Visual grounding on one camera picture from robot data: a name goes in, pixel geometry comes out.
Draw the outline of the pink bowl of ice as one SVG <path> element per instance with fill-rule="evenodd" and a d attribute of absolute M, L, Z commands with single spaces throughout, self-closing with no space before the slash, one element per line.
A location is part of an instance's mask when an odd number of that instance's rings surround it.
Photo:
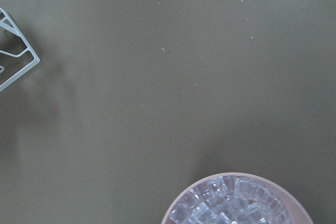
<path fill-rule="evenodd" d="M 162 223 L 312 223 L 312 219 L 279 185 L 251 174 L 222 173 L 186 188 Z"/>

